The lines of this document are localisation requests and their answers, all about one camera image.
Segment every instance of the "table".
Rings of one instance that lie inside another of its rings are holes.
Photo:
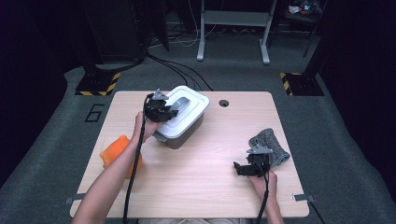
[[[268,50],[266,47],[268,34],[277,0],[271,0],[271,9],[268,12],[238,12],[238,11],[218,11],[205,10],[205,0],[201,2],[201,36],[198,47],[197,61],[204,60],[205,54],[205,25],[221,24],[221,25],[243,25],[243,26],[260,26],[265,27],[262,39],[259,40],[260,49],[262,51],[262,62],[266,65],[270,63]]]
[[[85,193],[103,171],[99,153],[120,135],[131,137],[134,117],[151,91],[118,91],[106,115],[78,193]],[[276,106],[269,92],[202,91],[210,100],[201,127],[179,149],[151,137],[142,146],[143,166],[136,174],[128,217],[210,218],[258,215],[261,200],[250,181],[237,175],[233,161],[248,164],[248,140],[272,128],[279,144],[290,152]],[[223,107],[219,101],[227,100]],[[283,217],[305,217],[306,202],[292,194],[304,193],[293,157],[274,169],[278,175],[277,199]],[[108,217],[122,217],[129,180],[126,180]],[[74,201],[73,216],[80,201]]]

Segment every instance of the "orange towel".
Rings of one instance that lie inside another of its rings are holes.
[[[128,137],[126,135],[122,135],[115,142],[110,144],[110,146],[108,146],[108,148],[105,151],[100,153],[100,157],[102,158],[104,163],[103,167],[105,169],[107,168],[108,165],[111,164],[111,162],[113,162],[121,154],[121,152],[126,148],[126,146],[128,146],[129,142],[130,140],[128,139]],[[142,160],[143,160],[142,154],[140,154],[136,171],[138,171],[142,166]],[[132,162],[131,167],[129,167],[128,175],[126,176],[126,178],[131,178],[133,169],[134,169],[134,161]]]

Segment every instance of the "white lid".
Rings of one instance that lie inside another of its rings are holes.
[[[167,121],[157,130],[157,132],[167,138],[180,137],[202,114],[204,114],[206,108],[209,106],[209,98],[186,86],[178,86],[166,94],[166,96],[169,97],[166,101],[166,105],[173,105],[182,97],[189,100],[187,107],[179,110],[176,117]]]

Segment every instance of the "person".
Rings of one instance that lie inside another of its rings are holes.
[[[120,192],[131,163],[134,161],[143,118],[143,112],[138,112],[135,117],[134,133],[130,143],[93,181],[73,217],[73,224],[96,224],[106,222],[107,214]],[[143,143],[146,142],[161,125],[163,125],[163,123],[156,123],[147,119]],[[265,192],[263,177],[250,176],[249,179],[259,196],[263,199]],[[268,222],[271,224],[283,223],[279,205],[276,200],[276,185],[276,174],[270,171],[268,187],[269,196],[267,205],[265,206],[265,212]]]

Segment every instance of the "gray carpet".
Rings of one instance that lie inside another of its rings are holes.
[[[304,191],[315,196],[315,205],[327,223],[396,223],[395,202],[378,171],[364,159],[349,136],[320,76],[317,78],[325,92],[323,97],[285,93],[279,73],[303,72],[314,47],[303,58],[306,38],[279,35],[269,49],[271,64],[265,66],[259,38],[218,36],[207,41],[203,62],[195,60],[198,43],[189,48],[171,44],[169,52],[163,47],[149,52],[195,69],[215,91],[271,92]],[[199,81],[195,74],[189,75]],[[71,221],[70,205],[65,205],[64,199],[77,192],[114,95],[74,95],[82,76],[81,68],[65,74],[68,90],[63,101],[1,188],[0,223]],[[209,91],[202,81],[199,83],[204,91]],[[179,75],[147,58],[121,73],[115,91],[170,91],[178,85],[184,85]],[[103,105],[96,107],[103,111],[99,121],[84,122],[94,104]],[[121,223],[121,219],[108,223]],[[320,220],[311,208],[308,217],[289,218],[286,223]]]

